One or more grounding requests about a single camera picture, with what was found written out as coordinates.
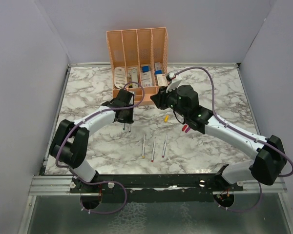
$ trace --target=cable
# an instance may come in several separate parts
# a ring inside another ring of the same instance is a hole
[[[137,103],[137,104],[134,104],[132,106],[127,106],[127,107],[117,107],[117,108],[110,108],[110,109],[104,109],[104,110],[101,110],[101,111],[97,111],[93,114],[91,114],[90,116],[88,116],[87,118],[85,118],[84,120],[80,121],[79,123],[77,123],[70,131],[69,133],[66,135],[64,141],[62,142],[61,146],[60,146],[60,149],[57,153],[57,156],[55,158],[55,165],[59,168],[70,168],[69,166],[65,166],[65,165],[60,165],[59,164],[59,158],[60,158],[60,155],[61,155],[61,152],[62,152],[62,149],[64,147],[64,145],[67,143],[67,140],[69,139],[69,137],[73,134],[73,132],[75,131],[75,129],[77,129],[81,124],[83,124],[84,122],[88,121],[89,119],[95,117],[96,115],[102,113],[102,112],[106,112],[106,111],[117,111],[117,110],[128,110],[128,109],[132,109],[132,108],[135,108],[137,106],[139,106],[144,97],[145,97],[145,90],[144,88],[142,87],[141,84],[139,84],[138,82],[135,82],[135,81],[131,81],[131,82],[128,82],[127,84],[124,85],[123,89],[126,88],[127,85],[129,84],[137,84],[141,89],[142,89],[142,98],[141,100]],[[71,173],[75,176],[77,176],[79,178],[79,180],[85,184],[88,184],[88,185],[99,185],[99,184],[107,184],[107,183],[115,183],[115,184],[118,184],[119,186],[121,186],[121,188],[123,189],[124,193],[125,193],[125,199],[124,199],[124,202],[123,204],[117,208],[116,210],[114,211],[109,211],[109,212],[99,212],[99,211],[93,211],[93,210],[88,210],[88,212],[91,212],[91,213],[95,213],[95,214],[102,214],[102,215],[108,215],[108,214],[113,214],[115,212],[118,212],[119,210],[121,210],[125,205],[126,205],[126,202],[127,202],[127,192],[126,192],[126,189],[125,187],[120,183],[120,182],[117,182],[117,181],[102,181],[102,182],[95,182],[95,183],[90,183],[90,182],[86,182],[85,180],[83,180],[82,178],[80,178],[78,175],[76,175],[72,170],[70,170]]]
[[[87,184],[87,185],[100,185],[100,184],[114,183],[114,184],[118,184],[119,186],[121,186],[121,188],[122,188],[123,191],[124,191],[124,194],[125,194],[124,202],[122,203],[122,205],[121,205],[119,208],[117,208],[117,209],[115,209],[115,210],[113,210],[113,211],[106,211],[106,212],[103,212],[103,211],[88,210],[88,209],[86,209],[86,208],[83,206],[82,201],[80,201],[83,210],[86,210],[86,211],[88,211],[89,213],[94,213],[94,214],[99,214],[99,215],[110,215],[110,214],[113,214],[113,213],[116,213],[116,212],[120,211],[120,210],[126,205],[126,202],[127,202],[127,192],[126,192],[126,188],[125,188],[124,185],[122,185],[120,182],[110,180],[110,181],[102,181],[102,182],[94,182],[94,183],[91,183],[91,182],[87,182],[87,181],[83,180],[82,178],[80,178],[80,177],[79,177],[77,174],[75,174],[72,170],[70,170],[70,172],[71,172],[74,176],[76,176],[76,177],[77,177],[82,183],[84,183],[84,184]]]
[[[244,136],[244,137],[246,137],[246,138],[248,138],[248,139],[250,139],[250,140],[257,141],[257,142],[259,142],[259,143],[261,143],[261,144],[263,144],[263,145],[268,146],[269,148],[271,148],[271,149],[273,149],[274,151],[276,151],[278,154],[281,154],[281,155],[282,155],[287,161],[289,161],[290,165],[292,166],[292,171],[291,171],[290,173],[288,173],[288,174],[285,174],[285,175],[279,175],[278,177],[289,177],[289,176],[293,175],[293,162],[292,162],[292,160],[291,160],[288,156],[286,156],[285,153],[283,153],[282,151],[280,151],[279,149],[275,148],[274,146],[270,145],[270,144],[267,143],[267,142],[264,142],[264,141],[262,141],[262,140],[257,140],[256,138],[254,138],[254,137],[252,137],[252,136],[249,136],[249,135],[247,135],[246,133],[243,133],[243,132],[241,132],[240,130],[238,130],[238,129],[232,127],[232,126],[230,126],[229,124],[227,125],[223,120],[221,120],[221,119],[218,117],[218,115],[216,114],[216,111],[215,111],[215,87],[214,87],[214,82],[213,82],[213,80],[212,80],[212,78],[211,78],[211,75],[210,75],[210,73],[208,72],[208,70],[206,70],[204,67],[199,67],[199,66],[188,67],[188,68],[186,68],[186,69],[184,69],[184,70],[181,70],[181,71],[175,73],[175,76],[176,76],[176,75],[179,75],[179,74],[181,74],[181,73],[183,73],[183,72],[185,72],[185,71],[192,70],[192,69],[201,69],[201,70],[203,70],[203,71],[208,75],[208,77],[209,77],[209,79],[210,79],[210,83],[211,83],[211,91],[212,91],[212,101],[211,101],[211,106],[212,106],[212,111],[213,111],[213,114],[214,114],[215,118],[216,118],[220,123],[222,123],[223,125],[226,125],[226,126],[227,126],[228,128],[230,128],[231,130],[234,130],[236,133],[238,133],[238,134],[240,134],[240,135],[242,135],[242,136]]]
[[[249,211],[252,211],[253,209],[255,209],[259,204],[260,202],[262,201],[262,198],[263,198],[263,191],[262,191],[262,185],[258,182],[258,185],[259,185],[259,199],[257,200],[257,202],[255,203],[255,205],[253,205],[252,207],[250,208],[247,208],[245,210],[240,210],[240,209],[230,209],[228,207],[224,207],[224,206],[221,206],[220,204],[217,203],[217,201],[214,199],[214,202],[216,204],[218,204],[218,207],[226,210],[226,211],[231,211],[231,212],[235,212],[235,213],[244,213],[244,212],[249,212]]]
[[[216,111],[215,111],[215,87],[214,87],[214,82],[213,82],[213,79],[212,79],[210,73],[208,72],[208,70],[206,70],[204,67],[200,67],[200,66],[188,67],[188,68],[186,68],[186,69],[183,69],[183,70],[181,70],[181,71],[175,73],[175,76],[176,76],[176,75],[179,75],[179,74],[181,74],[181,73],[183,73],[183,72],[185,72],[185,71],[192,70],[192,69],[201,69],[201,70],[203,70],[203,71],[208,75],[208,77],[209,77],[209,80],[210,80],[210,83],[211,83],[211,93],[212,93],[211,106],[212,106],[212,112],[213,112],[213,115],[215,116],[215,118],[216,118],[220,123],[222,123],[223,125],[226,125],[228,128],[230,128],[231,130],[235,131],[236,133],[238,133],[238,134],[240,134],[240,135],[242,135],[242,136],[244,136],[244,137],[246,137],[246,138],[248,138],[248,139],[251,139],[251,140],[253,140],[253,141],[257,141],[256,138],[254,138],[254,137],[252,137],[252,136],[249,136],[249,135],[247,135],[247,134],[241,132],[240,130],[238,130],[238,129],[232,127],[232,126],[230,126],[229,124],[227,125],[227,123],[225,123],[222,119],[220,119],[220,118],[218,117],[218,115],[216,114]],[[279,149],[275,148],[274,146],[272,146],[272,145],[270,145],[269,143],[264,142],[264,141],[262,141],[262,140],[258,140],[257,142],[259,142],[259,143],[261,143],[261,144],[264,144],[264,145],[268,146],[269,148],[273,149],[274,151],[276,151],[277,153],[281,154],[281,155],[282,155],[282,156],[283,156],[283,157],[284,157],[284,158],[290,163],[290,165],[292,166],[292,171],[291,171],[290,173],[285,174],[285,175],[279,175],[278,177],[289,177],[289,176],[293,175],[293,162],[292,162],[292,160],[291,160],[288,156],[286,156],[285,153],[283,153],[283,152],[280,151]],[[259,181],[258,181],[258,184],[259,184],[259,192],[260,192],[260,194],[259,194],[259,199],[258,199],[258,201],[256,202],[256,204],[255,204],[254,206],[252,206],[251,208],[248,208],[248,209],[246,209],[246,210],[235,210],[235,209],[230,209],[230,208],[228,208],[228,207],[223,207],[223,206],[221,206],[221,205],[219,205],[219,206],[220,206],[222,209],[225,209],[226,211],[231,211],[231,212],[236,212],[236,213],[243,213],[243,212],[248,212],[248,211],[253,210],[255,207],[258,206],[258,204],[259,204],[259,203],[261,202],[261,200],[262,200],[262,186],[261,186],[261,184],[260,184]]]
[[[185,124],[185,123],[186,123],[185,119],[184,119],[184,122],[181,122],[181,121],[178,119],[178,117],[177,117],[177,115],[176,115],[176,112],[175,112],[174,110],[172,110],[172,112],[174,113],[175,118],[176,118],[176,120],[177,120],[179,123],[181,123],[181,124]]]

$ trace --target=white box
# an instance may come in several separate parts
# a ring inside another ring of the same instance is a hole
[[[161,66],[160,62],[156,62],[154,65],[155,65],[155,70],[156,71],[161,71],[162,70],[162,66]]]
[[[143,87],[153,86],[151,71],[141,73],[141,83]]]
[[[157,78],[158,86],[167,86],[168,85],[165,74],[157,74],[156,78]]]

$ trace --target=black metal base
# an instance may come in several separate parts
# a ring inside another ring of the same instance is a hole
[[[128,202],[213,202],[212,192],[224,188],[215,180],[215,174],[169,174],[169,175],[98,175],[97,181],[117,181],[124,185]],[[78,179],[72,180],[76,187],[71,193],[99,193],[99,186],[86,185]],[[242,191],[243,187],[230,185],[230,191]],[[109,188],[102,185],[102,202],[122,203],[124,191],[115,184]]]

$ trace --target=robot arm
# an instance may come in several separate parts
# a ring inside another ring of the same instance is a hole
[[[65,163],[75,174],[77,174],[84,181],[91,182],[97,174],[97,171],[92,168],[89,165],[88,161],[85,159],[89,137],[99,129],[115,121],[120,123],[132,124],[133,108],[126,110],[104,110],[132,106],[133,100],[133,93],[124,89],[120,89],[116,98],[114,98],[112,101],[107,101],[103,103],[99,107],[99,109],[95,111],[100,112],[98,115],[89,118],[93,115],[93,113],[95,113],[93,112],[86,117],[78,119],[76,121],[69,121],[67,119],[61,121],[51,143],[49,154],[56,158],[60,146],[62,145],[68,133],[75,125],[83,122],[76,128],[76,130],[71,135],[71,137],[74,137],[73,141],[68,141],[65,143],[65,146],[61,151],[59,161]]]
[[[221,183],[224,188],[242,180],[256,179],[266,185],[274,183],[287,160],[260,142],[268,143],[284,152],[280,138],[273,135],[267,138],[250,133],[229,123],[218,115],[215,116],[212,110],[199,104],[198,94],[190,85],[179,86],[181,82],[179,76],[170,79],[168,75],[167,79],[170,81],[169,86],[161,87],[158,94],[151,96],[157,108],[162,110],[171,108],[181,115],[185,123],[193,130],[217,137],[238,148],[251,159],[234,165],[224,165],[215,176],[217,182]],[[252,141],[233,131],[228,127],[229,125],[231,128],[233,127],[243,134],[252,136],[256,140]]]
[[[257,179],[259,182],[272,185],[281,173],[287,160],[267,147],[261,142],[266,142],[280,151],[284,152],[281,140],[276,136],[266,138],[259,136],[244,129],[241,129],[227,122],[219,116],[214,116],[213,112],[199,105],[197,92],[190,85],[179,86],[181,79],[177,76],[167,87],[160,87],[158,94],[151,96],[151,99],[159,109],[171,108],[185,119],[185,123],[193,130],[203,134],[217,137],[228,144],[244,152],[251,161],[241,162],[234,165],[224,165],[215,175],[215,181],[223,188],[242,180]],[[49,150],[50,155],[56,158],[60,146],[64,139],[77,123],[79,125],[72,134],[73,142],[66,142],[59,157],[59,161],[70,167],[75,174],[86,182],[95,180],[97,171],[86,161],[86,151],[89,137],[102,127],[115,121],[120,123],[133,123],[133,109],[104,111],[111,108],[128,107],[133,105],[134,95],[121,89],[115,99],[102,104],[99,107],[98,115],[85,118],[74,122],[67,119],[63,120],[56,131]],[[228,127],[234,127],[240,132],[252,135],[256,140],[249,140],[247,137],[233,131]]]

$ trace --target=marker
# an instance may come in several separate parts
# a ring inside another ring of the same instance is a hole
[[[190,127],[188,127],[188,128],[185,130],[185,132],[187,133],[188,131],[190,131],[190,129],[191,129],[191,128],[190,128]]]
[[[166,134],[165,141],[164,141],[163,152],[162,152],[162,157],[164,157],[164,156],[165,156],[166,145],[167,145],[167,137],[168,137],[168,135]]]
[[[187,125],[185,124],[182,128],[182,131],[184,131],[187,128]]]
[[[145,158],[146,135],[143,135],[142,158]]]
[[[155,139],[156,139],[156,137],[154,138],[151,162],[154,162],[154,155],[155,155]]]

